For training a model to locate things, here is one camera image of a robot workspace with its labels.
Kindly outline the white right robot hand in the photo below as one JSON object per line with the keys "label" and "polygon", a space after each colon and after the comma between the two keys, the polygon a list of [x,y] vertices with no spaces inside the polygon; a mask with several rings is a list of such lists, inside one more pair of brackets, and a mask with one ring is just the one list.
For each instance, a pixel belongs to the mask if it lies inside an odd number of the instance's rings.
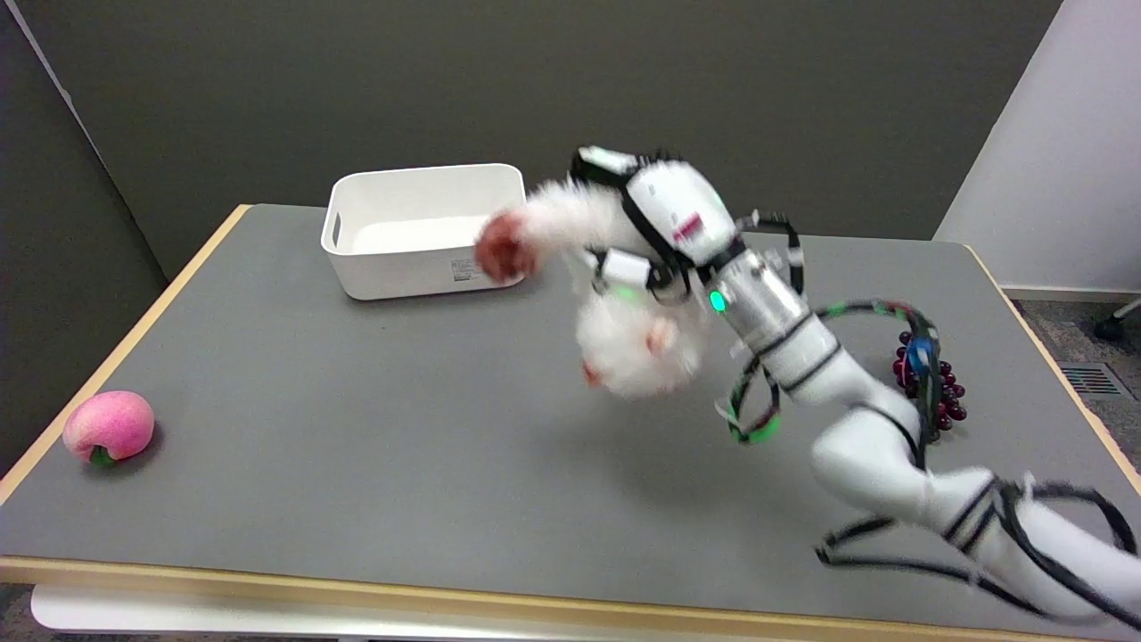
{"label": "white right robot hand", "polygon": [[644,290],[656,303],[682,304],[747,251],[712,184],[675,154],[580,146],[568,174],[574,182],[617,190],[628,224],[649,245],[646,253],[586,245],[581,255],[594,271],[596,292]]}

